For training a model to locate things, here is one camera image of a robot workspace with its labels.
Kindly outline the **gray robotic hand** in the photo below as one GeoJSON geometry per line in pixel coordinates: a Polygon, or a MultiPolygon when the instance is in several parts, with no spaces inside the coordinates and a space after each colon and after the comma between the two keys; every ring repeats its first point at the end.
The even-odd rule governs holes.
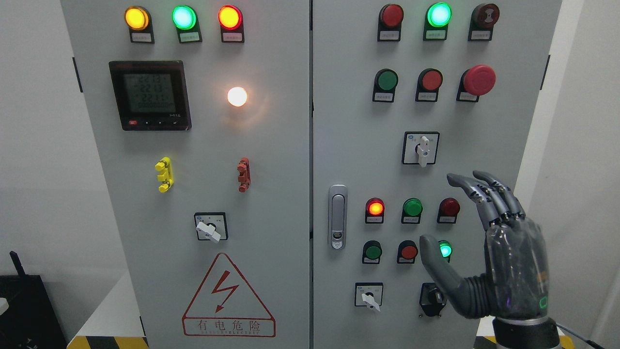
{"type": "Polygon", "coordinates": [[[495,316],[532,320],[547,316],[549,271],[540,226],[526,216],[511,189],[496,176],[447,174],[476,204],[485,230],[486,272],[462,277],[440,252],[433,236],[420,237],[422,263],[455,311],[470,319],[495,316]]]}

